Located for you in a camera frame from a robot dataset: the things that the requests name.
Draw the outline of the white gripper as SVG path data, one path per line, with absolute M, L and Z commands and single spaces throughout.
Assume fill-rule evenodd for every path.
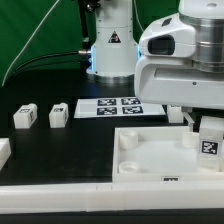
M 134 91 L 144 103 L 224 110 L 224 73 L 194 69 L 187 59 L 142 56 Z M 182 114 L 193 132 L 193 118 Z

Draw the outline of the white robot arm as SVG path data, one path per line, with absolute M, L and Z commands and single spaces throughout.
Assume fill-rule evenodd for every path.
M 97 37 L 87 77 L 134 82 L 144 103 L 224 110 L 224 0 L 180 0 L 133 38 L 131 0 L 84 0 Z

